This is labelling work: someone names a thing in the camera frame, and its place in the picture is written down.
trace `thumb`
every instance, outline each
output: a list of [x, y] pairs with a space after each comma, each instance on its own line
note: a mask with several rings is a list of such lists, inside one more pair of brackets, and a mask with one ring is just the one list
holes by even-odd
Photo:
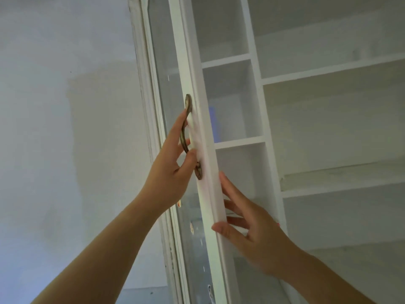
[[178, 170], [179, 177], [190, 180], [191, 175], [197, 165], [197, 150], [191, 149], [185, 156], [184, 162]]
[[212, 225], [211, 229], [228, 239], [244, 257], [248, 255], [249, 240], [232, 225], [226, 222], [218, 222]]

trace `cabinet door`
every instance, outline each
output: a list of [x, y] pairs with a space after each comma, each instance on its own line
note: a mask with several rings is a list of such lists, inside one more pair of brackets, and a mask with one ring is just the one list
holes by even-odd
[[230, 244], [211, 230], [226, 214], [191, 0], [142, 0], [142, 9], [161, 136], [164, 139], [190, 96], [186, 131], [202, 167], [201, 180], [193, 176], [184, 197], [171, 209], [183, 300], [238, 303]]

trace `finger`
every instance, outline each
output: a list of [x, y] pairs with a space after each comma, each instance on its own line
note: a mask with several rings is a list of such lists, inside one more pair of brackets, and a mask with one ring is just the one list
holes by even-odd
[[238, 206], [235, 205], [235, 203], [233, 201], [224, 199], [224, 204], [225, 204], [226, 209], [229, 209], [230, 211], [232, 211], [233, 213], [235, 213], [239, 216], [243, 216], [242, 211], [238, 208]]
[[[190, 145], [190, 139], [186, 139], [185, 143], [187, 146]], [[177, 158], [180, 157], [180, 155], [183, 153], [184, 149], [183, 149], [183, 145], [180, 143], [179, 145], [177, 145]]]
[[167, 135], [167, 138], [165, 140], [165, 145], [170, 145], [172, 147], [178, 145], [181, 128], [183, 127], [183, 122], [186, 120], [186, 118], [187, 111], [186, 109], [184, 109], [177, 117], [175, 123], [173, 124], [173, 127], [170, 129], [169, 134]]
[[229, 224], [235, 225], [235, 226], [239, 226], [245, 229], [249, 229], [250, 225], [248, 222], [246, 222], [246, 220], [244, 218], [238, 218], [235, 216], [227, 216], [226, 220], [228, 221]]
[[230, 241], [244, 257], [249, 256], [251, 242], [233, 226], [225, 222], [212, 225], [211, 229]]
[[180, 166], [177, 175], [184, 181], [189, 181], [197, 165], [197, 150], [191, 149], [185, 156], [183, 164]]
[[240, 209], [245, 219], [249, 219], [247, 214], [251, 210], [251, 201], [239, 191], [233, 183], [230, 182], [224, 172], [220, 172], [221, 186], [224, 190], [224, 194], [228, 196], [231, 201]]

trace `cabinet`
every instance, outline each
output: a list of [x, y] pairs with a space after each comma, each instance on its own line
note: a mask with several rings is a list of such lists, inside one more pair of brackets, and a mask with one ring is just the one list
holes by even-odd
[[203, 178], [164, 219], [176, 299], [305, 303], [211, 231], [226, 216], [223, 170], [302, 249], [377, 303], [401, 303], [405, 0], [130, 0], [130, 8], [154, 155], [185, 95], [193, 100]]

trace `bronze cabinet pull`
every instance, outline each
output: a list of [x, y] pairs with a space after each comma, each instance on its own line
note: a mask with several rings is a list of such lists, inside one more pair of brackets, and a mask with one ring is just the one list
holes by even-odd
[[[191, 102], [191, 96], [190, 94], [187, 94], [185, 96], [185, 108], [187, 110], [187, 116], [190, 114], [190, 112], [193, 110], [193, 104]], [[181, 146], [183, 146], [183, 149], [185, 151], [185, 153], [188, 153], [188, 147], [187, 144], [185, 142], [185, 134], [184, 134], [184, 130], [185, 130], [185, 126], [186, 126], [186, 120], [183, 122], [183, 127], [181, 128], [181, 133], [180, 133], [180, 142], [181, 142]], [[198, 180], [201, 180], [203, 177], [203, 170], [201, 169], [201, 164], [200, 162], [197, 162], [196, 168], [194, 169], [194, 172], [197, 176]]]

